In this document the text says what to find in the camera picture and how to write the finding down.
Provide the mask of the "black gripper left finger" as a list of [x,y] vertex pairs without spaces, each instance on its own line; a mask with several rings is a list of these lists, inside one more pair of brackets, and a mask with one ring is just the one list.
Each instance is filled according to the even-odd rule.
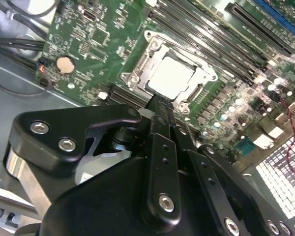
[[164,157],[177,163],[167,102],[153,96],[145,106],[147,117],[127,104],[19,114],[8,139],[6,169],[43,220],[64,193],[124,160]]

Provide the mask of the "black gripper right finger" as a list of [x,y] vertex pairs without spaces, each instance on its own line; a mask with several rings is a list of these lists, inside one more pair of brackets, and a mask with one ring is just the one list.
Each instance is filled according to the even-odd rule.
[[166,104],[177,147],[182,216],[173,236],[294,236],[295,230],[212,146],[196,147]]

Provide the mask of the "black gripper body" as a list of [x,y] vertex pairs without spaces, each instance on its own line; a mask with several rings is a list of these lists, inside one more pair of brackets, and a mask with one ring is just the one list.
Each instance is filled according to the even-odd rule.
[[59,197],[42,236],[216,236],[200,185],[164,157],[129,158]]

